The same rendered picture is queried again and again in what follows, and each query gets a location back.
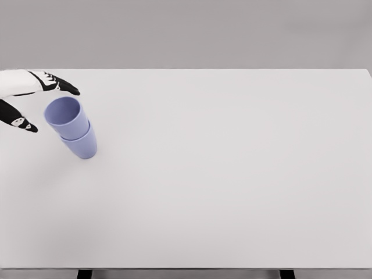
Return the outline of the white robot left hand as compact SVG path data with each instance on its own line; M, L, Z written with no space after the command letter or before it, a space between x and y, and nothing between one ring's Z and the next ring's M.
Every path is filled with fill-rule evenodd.
M74 96L81 95L73 84L43 70L0 70L0 121L12 127L37 133L38 128L5 99L10 96L28 96L53 90L68 92Z

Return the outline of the lavender plastic cup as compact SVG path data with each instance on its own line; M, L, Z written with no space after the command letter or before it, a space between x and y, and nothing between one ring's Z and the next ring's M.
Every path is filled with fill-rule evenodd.
M64 139L76 140L89 130L88 118L76 98L64 96L53 100L44 110L46 122Z
M61 141L81 159L94 157L98 150L94 129L90 122L88 124L88 131L78 139L70 140L60 136Z

